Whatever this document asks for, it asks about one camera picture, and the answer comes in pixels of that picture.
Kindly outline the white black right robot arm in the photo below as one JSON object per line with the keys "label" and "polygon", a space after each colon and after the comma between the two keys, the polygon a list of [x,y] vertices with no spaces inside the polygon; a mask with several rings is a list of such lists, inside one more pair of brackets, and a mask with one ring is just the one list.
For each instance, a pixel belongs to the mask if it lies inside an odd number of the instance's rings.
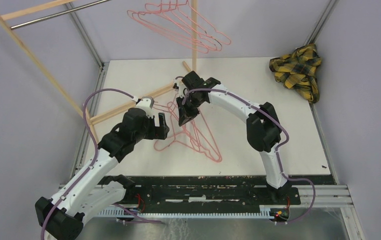
{"label": "white black right robot arm", "polygon": [[176,77],[173,89],[178,93],[179,126],[196,118],[203,103],[221,107],[245,123],[247,142],[259,152],[266,171],[267,198],[273,204],[282,203],[292,185],[279,154],[281,133],[286,131],[274,106],[269,102],[257,104],[246,100],[229,91],[219,80],[213,77],[204,80],[195,71]]}

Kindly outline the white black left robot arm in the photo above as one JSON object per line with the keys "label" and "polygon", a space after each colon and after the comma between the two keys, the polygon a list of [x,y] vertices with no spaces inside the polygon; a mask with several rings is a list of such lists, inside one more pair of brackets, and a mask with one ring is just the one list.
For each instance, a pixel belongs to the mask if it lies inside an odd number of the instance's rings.
{"label": "white black left robot arm", "polygon": [[75,240],[84,226],[107,207],[120,201],[131,203],[136,190],[125,176],[119,175],[94,194],[91,191],[142,140],[165,140],[170,131],[165,114],[158,114],[159,125],[151,108],[132,107],[96,145],[96,157],[89,161],[52,197],[35,203],[40,238],[46,234],[57,240]]}

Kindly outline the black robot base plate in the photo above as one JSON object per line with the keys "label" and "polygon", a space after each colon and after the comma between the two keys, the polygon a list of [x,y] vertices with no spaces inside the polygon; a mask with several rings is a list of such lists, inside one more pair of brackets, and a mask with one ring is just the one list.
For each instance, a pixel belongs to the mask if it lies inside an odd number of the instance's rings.
{"label": "black robot base plate", "polygon": [[261,205],[300,205],[297,186],[335,185],[332,175],[296,175],[296,182],[281,197],[268,188],[266,177],[246,176],[130,176],[123,206],[137,206],[144,213],[255,213]]}

